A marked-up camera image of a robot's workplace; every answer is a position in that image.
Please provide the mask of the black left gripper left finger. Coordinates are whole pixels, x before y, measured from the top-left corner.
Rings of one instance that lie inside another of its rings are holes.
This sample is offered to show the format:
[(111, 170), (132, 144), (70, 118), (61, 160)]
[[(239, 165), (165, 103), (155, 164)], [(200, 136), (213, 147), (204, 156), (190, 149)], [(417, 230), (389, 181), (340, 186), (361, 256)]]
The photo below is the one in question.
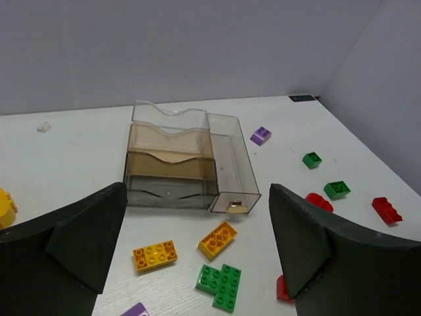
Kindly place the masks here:
[(2, 315), (91, 315), (127, 206), (115, 182), (1, 231)]

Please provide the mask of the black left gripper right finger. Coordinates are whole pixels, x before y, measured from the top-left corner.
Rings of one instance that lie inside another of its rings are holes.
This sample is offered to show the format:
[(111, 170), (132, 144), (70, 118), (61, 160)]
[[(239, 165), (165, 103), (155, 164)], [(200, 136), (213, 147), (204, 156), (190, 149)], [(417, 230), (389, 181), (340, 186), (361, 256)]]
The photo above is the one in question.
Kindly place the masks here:
[(420, 242), (330, 213), (280, 184), (269, 211), (298, 315), (419, 315)]

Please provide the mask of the yellow 2x4 lego brick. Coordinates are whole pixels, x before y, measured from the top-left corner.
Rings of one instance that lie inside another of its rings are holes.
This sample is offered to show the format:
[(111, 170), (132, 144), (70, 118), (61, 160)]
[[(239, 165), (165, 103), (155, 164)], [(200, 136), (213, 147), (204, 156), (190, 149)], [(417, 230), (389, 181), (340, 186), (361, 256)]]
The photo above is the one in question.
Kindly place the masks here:
[(148, 271), (175, 262), (178, 254), (172, 240), (153, 244), (133, 251), (136, 271)]

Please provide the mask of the yellow rounded lego brick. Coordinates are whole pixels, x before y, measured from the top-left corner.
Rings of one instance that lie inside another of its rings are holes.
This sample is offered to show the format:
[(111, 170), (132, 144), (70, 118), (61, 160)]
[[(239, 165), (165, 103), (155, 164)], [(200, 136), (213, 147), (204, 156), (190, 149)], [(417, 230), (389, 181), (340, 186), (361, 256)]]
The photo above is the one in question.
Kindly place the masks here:
[(1, 229), (10, 227), (15, 219), (17, 207), (10, 193), (0, 188), (0, 227)]

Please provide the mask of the yellow upside-down lego brick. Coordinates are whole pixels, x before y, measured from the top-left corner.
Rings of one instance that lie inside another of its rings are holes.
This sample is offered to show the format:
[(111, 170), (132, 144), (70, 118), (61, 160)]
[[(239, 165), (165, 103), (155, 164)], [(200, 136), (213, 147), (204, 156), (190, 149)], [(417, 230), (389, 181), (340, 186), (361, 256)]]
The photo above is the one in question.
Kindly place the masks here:
[(228, 221), (223, 221), (198, 243), (198, 248), (209, 261), (212, 261), (236, 236), (237, 230)]

